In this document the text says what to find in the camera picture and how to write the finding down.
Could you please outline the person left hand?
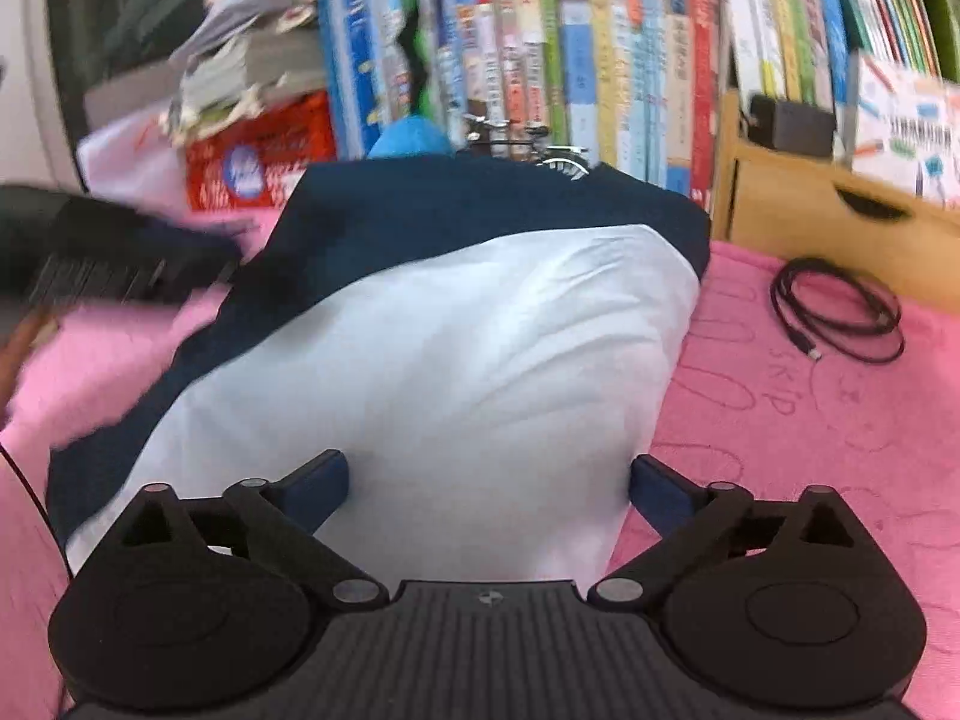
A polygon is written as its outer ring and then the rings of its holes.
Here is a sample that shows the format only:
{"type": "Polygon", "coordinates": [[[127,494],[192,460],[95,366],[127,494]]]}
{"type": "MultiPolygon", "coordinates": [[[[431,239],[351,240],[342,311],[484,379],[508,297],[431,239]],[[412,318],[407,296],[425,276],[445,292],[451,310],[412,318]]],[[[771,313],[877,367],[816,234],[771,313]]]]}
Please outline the person left hand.
{"type": "Polygon", "coordinates": [[[47,343],[59,330],[60,320],[55,312],[37,309],[20,320],[8,337],[2,340],[0,353],[0,401],[7,408],[13,398],[21,371],[32,353],[47,343]]]}

